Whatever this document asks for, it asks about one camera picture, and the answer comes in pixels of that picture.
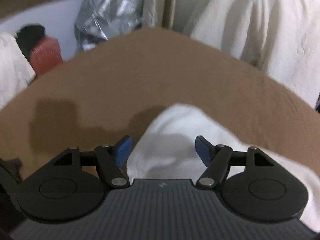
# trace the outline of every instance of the silver plastic bag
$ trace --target silver plastic bag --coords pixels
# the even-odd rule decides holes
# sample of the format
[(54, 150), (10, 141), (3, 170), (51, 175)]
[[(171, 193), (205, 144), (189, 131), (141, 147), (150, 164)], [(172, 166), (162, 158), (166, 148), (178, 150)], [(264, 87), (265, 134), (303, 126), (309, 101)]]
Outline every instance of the silver plastic bag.
[(143, 1), (84, 0), (75, 23), (78, 46), (88, 50), (133, 31), (141, 24)]

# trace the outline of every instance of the ribbed black surface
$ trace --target ribbed black surface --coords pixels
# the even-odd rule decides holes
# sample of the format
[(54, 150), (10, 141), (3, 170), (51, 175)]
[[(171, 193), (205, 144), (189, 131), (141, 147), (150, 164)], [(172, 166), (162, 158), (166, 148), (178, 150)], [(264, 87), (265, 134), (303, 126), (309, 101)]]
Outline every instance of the ribbed black surface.
[(48, 225), (25, 221), (14, 240), (304, 240), (315, 236), (300, 221), (260, 224), (227, 210), (212, 191), (189, 180), (135, 180), (114, 190), (93, 213), (77, 221)]

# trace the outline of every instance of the white cloth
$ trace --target white cloth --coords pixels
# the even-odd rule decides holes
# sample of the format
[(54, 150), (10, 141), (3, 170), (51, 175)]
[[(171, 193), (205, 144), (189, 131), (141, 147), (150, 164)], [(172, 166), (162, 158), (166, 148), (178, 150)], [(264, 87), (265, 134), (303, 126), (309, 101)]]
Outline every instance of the white cloth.
[[(148, 127), (127, 162), (133, 179), (192, 179), (205, 171), (195, 150), (195, 138), (204, 136), (213, 145), (225, 144), (236, 151), (247, 151), (229, 130), (194, 106), (174, 105), (161, 113)], [(309, 168), (271, 151), (261, 149), (298, 178), (307, 188), (309, 199), (301, 221), (320, 232), (320, 178)], [(229, 176), (242, 172), (232, 167)]]
[(35, 76), (15, 38), (8, 33), (0, 34), (0, 110), (25, 90)]
[(316, 105), (320, 0), (200, 0), (184, 33), (247, 61)]

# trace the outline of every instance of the black device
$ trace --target black device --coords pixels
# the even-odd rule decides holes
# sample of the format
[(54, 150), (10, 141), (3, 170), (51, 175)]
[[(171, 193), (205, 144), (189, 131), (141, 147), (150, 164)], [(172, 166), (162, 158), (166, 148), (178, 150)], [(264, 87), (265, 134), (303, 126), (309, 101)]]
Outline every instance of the black device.
[[(129, 136), (91, 152), (69, 148), (16, 188), (11, 201), (26, 219), (14, 240), (290, 239), (316, 233), (299, 221), (305, 186), (255, 147), (247, 152), (212, 145), (202, 136), (196, 152), (207, 167), (190, 179), (135, 179), (119, 169)], [(99, 178), (82, 171), (95, 166)], [(231, 166), (244, 172), (227, 179)]]

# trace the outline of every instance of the metal rivet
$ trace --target metal rivet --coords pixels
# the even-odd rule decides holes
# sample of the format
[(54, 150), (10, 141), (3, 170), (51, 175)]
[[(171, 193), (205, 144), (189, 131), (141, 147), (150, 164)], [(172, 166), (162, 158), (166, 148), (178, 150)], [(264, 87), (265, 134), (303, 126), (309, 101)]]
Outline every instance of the metal rivet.
[(199, 183), (203, 186), (212, 186), (214, 184), (214, 179), (211, 178), (201, 178)]
[(115, 186), (123, 186), (127, 184), (127, 180), (124, 178), (114, 178), (111, 183)]

